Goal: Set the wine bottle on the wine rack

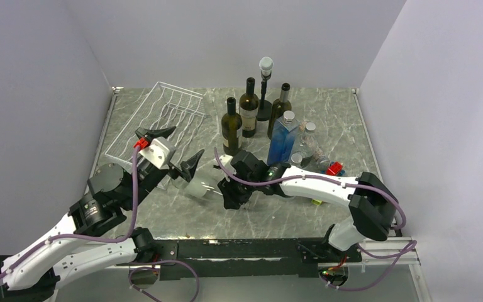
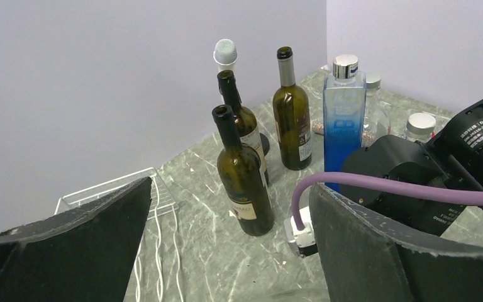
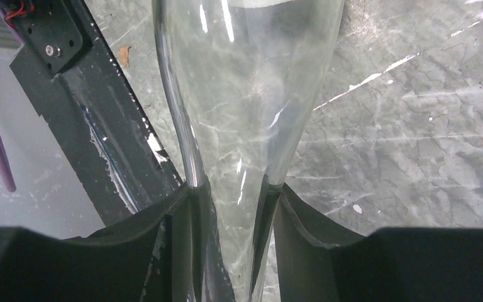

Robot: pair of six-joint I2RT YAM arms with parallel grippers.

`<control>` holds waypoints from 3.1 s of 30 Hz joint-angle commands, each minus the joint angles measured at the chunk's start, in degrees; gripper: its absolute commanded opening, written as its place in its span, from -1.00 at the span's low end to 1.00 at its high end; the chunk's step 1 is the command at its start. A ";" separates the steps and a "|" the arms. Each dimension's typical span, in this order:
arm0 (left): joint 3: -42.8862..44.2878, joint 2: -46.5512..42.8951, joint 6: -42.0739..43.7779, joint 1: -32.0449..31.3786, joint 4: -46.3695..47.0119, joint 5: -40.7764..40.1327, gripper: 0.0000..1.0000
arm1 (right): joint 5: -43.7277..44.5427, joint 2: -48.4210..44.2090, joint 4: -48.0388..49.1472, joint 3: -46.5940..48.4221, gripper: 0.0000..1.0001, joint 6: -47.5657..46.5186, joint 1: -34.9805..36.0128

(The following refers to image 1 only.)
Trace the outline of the dark green wine bottle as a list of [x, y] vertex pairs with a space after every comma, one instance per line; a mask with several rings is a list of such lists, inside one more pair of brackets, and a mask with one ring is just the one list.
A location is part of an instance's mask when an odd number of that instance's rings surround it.
[[227, 155], [236, 155], [241, 149], [242, 119], [236, 112], [236, 98], [226, 100], [226, 113], [221, 118], [223, 150]]

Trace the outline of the wine bottle with cream label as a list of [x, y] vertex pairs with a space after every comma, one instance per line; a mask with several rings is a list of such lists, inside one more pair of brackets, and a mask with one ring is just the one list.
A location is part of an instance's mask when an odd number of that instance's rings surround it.
[[255, 79], [246, 80], [245, 93], [239, 99], [239, 114], [242, 120], [242, 135], [245, 138], [253, 137], [256, 133], [259, 99], [255, 94]]

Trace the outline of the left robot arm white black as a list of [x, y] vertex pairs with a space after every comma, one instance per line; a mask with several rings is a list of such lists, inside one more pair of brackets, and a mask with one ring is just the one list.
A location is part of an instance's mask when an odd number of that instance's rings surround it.
[[202, 152], [172, 163], [174, 127], [138, 128], [131, 168], [108, 163], [87, 192], [46, 234], [21, 252], [0, 255], [0, 301], [46, 301], [78, 278], [114, 265], [138, 270], [177, 263], [177, 245], [136, 225], [138, 205], [165, 177], [190, 181]]

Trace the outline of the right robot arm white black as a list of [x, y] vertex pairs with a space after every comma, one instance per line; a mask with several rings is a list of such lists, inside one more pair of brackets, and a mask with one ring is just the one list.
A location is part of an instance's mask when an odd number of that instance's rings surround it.
[[255, 191], [267, 196], [302, 197], [341, 206], [345, 220], [330, 226], [322, 244], [323, 256], [338, 261], [353, 245], [371, 239], [383, 242], [392, 230], [399, 203], [380, 179], [370, 172], [360, 177], [338, 177], [306, 171], [294, 165], [267, 165], [254, 154], [214, 155], [225, 173], [219, 183], [224, 207], [237, 210]]

